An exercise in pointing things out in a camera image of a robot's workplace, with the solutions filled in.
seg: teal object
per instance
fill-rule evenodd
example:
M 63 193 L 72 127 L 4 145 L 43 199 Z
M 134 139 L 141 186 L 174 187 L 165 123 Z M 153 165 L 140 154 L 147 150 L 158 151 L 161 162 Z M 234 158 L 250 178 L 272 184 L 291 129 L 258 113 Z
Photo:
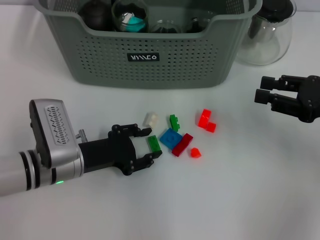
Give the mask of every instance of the teal object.
M 118 88 L 191 89 L 213 87 L 227 78 L 262 1 L 145 0 L 149 26 L 164 17 L 185 26 L 212 12 L 204 31 L 177 34 L 96 31 L 78 15 L 88 0 L 33 2 L 44 14 L 76 81 Z M 152 53 L 159 58 L 129 61 L 127 55 Z
M 160 137 L 160 142 L 167 146 L 170 150 L 173 150 L 178 143 L 181 142 L 182 136 L 169 128 L 163 135 Z
M 126 27 L 126 30 L 130 33 L 138 33 L 141 29 L 143 29 L 146 26 L 145 23 L 139 24 L 141 22 L 143 22 L 142 19 L 132 16 L 127 23 L 128 26 Z
M 161 151 L 161 148 L 156 136 L 149 136 L 148 143 L 153 153 Z
M 173 131 L 178 132 L 178 130 L 180 129 L 180 124 L 178 124 L 178 118 L 176 117 L 176 115 L 170 115 L 170 124 Z

